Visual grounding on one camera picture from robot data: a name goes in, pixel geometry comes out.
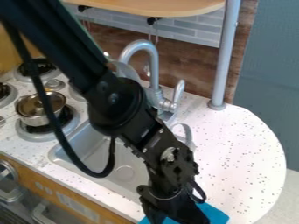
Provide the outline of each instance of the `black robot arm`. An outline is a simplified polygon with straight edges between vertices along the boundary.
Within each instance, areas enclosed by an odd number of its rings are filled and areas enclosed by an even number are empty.
[[[180,223],[209,223],[196,206],[205,193],[196,184],[198,165],[193,153],[179,142],[156,117],[143,88],[135,81],[117,78],[106,66],[106,59],[80,24],[57,0],[2,0],[0,19],[21,58],[31,67],[31,77],[52,123],[54,133],[66,154],[86,174],[89,171],[73,152],[55,120],[36,67],[20,38],[22,32],[70,80],[87,99],[89,121],[100,133],[119,137],[134,154],[143,158],[149,172],[149,185],[140,185],[143,211],[152,223],[166,216]],[[201,194],[195,197],[192,190]]]

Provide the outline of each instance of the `faucet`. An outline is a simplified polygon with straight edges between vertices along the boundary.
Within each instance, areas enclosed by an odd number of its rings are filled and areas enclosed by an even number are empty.
[[[180,80],[176,85],[172,100],[165,98],[163,89],[159,86],[159,54],[151,42],[143,39],[133,41],[123,49],[119,61],[128,64],[133,54],[141,50],[149,54],[150,84],[149,87],[144,88],[144,91],[151,106],[158,109],[160,118],[170,123],[170,119],[177,112],[177,104],[184,92],[184,80]]]

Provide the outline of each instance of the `stainless steel sink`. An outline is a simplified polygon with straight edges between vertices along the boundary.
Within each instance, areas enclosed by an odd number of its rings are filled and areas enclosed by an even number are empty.
[[[86,121],[68,137],[68,140],[85,165],[94,172],[102,171],[108,161],[109,137],[94,130]],[[53,163],[91,179],[136,203],[139,203],[136,188],[148,184],[149,181],[143,160],[134,156],[131,149],[125,148],[121,140],[116,140],[115,144],[115,168],[106,178],[92,178],[84,174],[70,161],[59,144],[50,150],[49,158]]]

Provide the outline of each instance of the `metal pot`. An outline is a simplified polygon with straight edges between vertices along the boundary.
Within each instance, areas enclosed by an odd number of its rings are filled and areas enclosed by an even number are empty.
[[[49,96],[48,99],[52,104],[54,114],[58,117],[66,105],[66,97],[61,93],[53,91],[46,92],[46,94]],[[22,96],[15,105],[16,112],[23,123],[34,127],[49,124],[38,94]]]

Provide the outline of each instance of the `countertop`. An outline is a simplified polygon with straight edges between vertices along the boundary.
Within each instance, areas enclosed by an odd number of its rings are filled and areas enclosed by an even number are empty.
[[[22,91],[19,95],[27,95],[29,90]],[[170,97],[172,90],[165,87],[164,92]],[[255,222],[282,191],[286,175],[282,146],[272,130],[249,110],[228,104],[226,109],[214,111],[206,106],[208,101],[184,93],[177,115],[177,121],[192,130],[200,170],[196,180],[205,190],[207,202],[228,214],[230,223]],[[84,102],[67,97],[67,103],[80,109],[80,123],[86,121]],[[20,139],[14,129],[17,116],[10,107],[13,105],[0,109],[1,116],[9,117],[0,129],[1,153],[131,221],[143,218],[140,205],[51,162],[48,153],[56,140],[28,143]],[[183,133],[180,129],[174,132]]]

